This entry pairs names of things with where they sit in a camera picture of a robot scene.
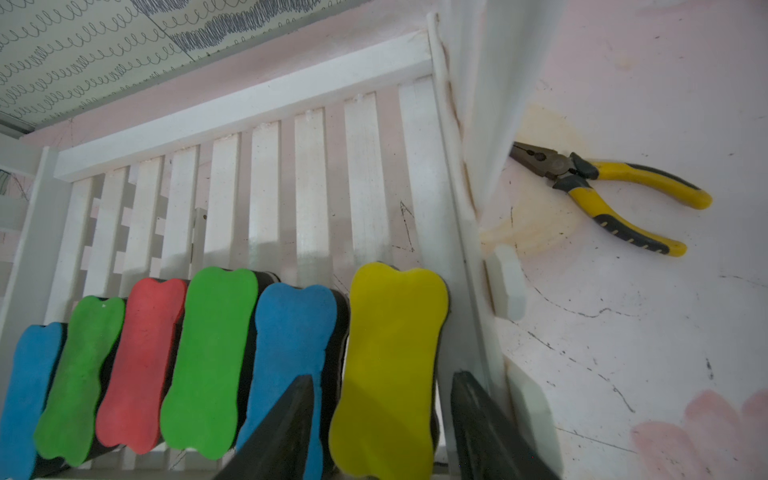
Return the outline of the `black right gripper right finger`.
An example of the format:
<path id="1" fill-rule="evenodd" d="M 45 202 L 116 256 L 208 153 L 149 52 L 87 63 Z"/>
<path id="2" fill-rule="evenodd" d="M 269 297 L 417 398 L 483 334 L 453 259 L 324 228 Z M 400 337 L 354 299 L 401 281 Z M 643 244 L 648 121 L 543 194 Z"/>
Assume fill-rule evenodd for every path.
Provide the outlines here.
<path id="1" fill-rule="evenodd" d="M 558 478 L 471 372 L 454 374 L 450 402 L 462 479 Z"/>

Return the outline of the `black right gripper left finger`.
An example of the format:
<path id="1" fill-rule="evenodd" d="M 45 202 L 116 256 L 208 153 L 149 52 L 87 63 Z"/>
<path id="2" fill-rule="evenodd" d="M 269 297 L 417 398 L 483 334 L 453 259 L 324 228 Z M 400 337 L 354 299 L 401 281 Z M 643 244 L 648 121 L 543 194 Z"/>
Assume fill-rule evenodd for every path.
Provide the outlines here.
<path id="1" fill-rule="evenodd" d="M 302 479 L 314 409 L 310 375 L 297 376 L 215 480 Z"/>

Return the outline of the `green eraser shelf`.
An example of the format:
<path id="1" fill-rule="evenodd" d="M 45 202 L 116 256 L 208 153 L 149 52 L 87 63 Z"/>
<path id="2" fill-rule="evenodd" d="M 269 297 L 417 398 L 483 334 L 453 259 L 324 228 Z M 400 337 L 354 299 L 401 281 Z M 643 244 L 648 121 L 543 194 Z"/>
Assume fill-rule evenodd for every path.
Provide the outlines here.
<path id="1" fill-rule="evenodd" d="M 253 316 L 272 272 L 206 267 L 189 283 L 170 388 L 160 413 L 172 449 L 209 460 L 235 444 L 245 418 L 256 349 Z"/>
<path id="2" fill-rule="evenodd" d="M 83 298 L 73 310 L 47 403 L 33 435 L 42 458 L 60 458 L 78 467 L 100 447 L 95 420 L 125 312 L 124 299 L 96 296 Z"/>

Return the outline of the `yellow eraser shelf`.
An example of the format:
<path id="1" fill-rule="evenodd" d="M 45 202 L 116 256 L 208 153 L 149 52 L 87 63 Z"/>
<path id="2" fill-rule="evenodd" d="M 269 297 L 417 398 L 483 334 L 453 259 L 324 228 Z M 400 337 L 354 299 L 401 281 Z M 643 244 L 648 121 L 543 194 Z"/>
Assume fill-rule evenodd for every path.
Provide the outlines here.
<path id="1" fill-rule="evenodd" d="M 349 290 L 350 331 L 329 449 L 347 475 L 428 479 L 435 362 L 449 313 L 449 291 L 426 269 L 373 262 Z"/>

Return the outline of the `red eraser shelf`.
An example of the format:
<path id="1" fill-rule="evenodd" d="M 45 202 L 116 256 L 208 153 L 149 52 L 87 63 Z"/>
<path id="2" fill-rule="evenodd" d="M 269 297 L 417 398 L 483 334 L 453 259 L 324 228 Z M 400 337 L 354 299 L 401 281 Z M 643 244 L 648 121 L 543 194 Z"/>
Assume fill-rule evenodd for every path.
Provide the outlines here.
<path id="1" fill-rule="evenodd" d="M 145 278 L 136 283 L 125 318 L 95 433 L 106 447 L 137 455 L 161 440 L 160 410 L 172 376 L 188 282 Z"/>

